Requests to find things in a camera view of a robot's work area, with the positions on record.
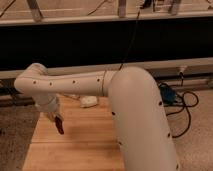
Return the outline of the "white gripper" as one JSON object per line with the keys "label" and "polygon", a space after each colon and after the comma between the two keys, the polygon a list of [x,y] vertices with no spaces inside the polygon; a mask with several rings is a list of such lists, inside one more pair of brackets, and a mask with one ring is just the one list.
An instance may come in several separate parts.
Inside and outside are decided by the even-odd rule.
{"label": "white gripper", "polygon": [[60,102],[57,97],[54,97],[47,104],[36,104],[36,108],[39,112],[43,113],[51,122],[55,121],[55,118],[58,117],[61,121],[64,120],[63,116],[60,114]]}

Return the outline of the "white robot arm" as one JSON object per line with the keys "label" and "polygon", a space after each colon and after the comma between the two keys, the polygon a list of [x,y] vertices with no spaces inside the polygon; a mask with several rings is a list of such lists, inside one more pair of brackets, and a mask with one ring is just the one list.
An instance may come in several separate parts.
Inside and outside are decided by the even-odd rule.
{"label": "white robot arm", "polygon": [[51,76],[33,63],[14,82],[41,112],[57,111],[58,93],[109,99],[125,171],[180,171],[160,90],[140,67]]}

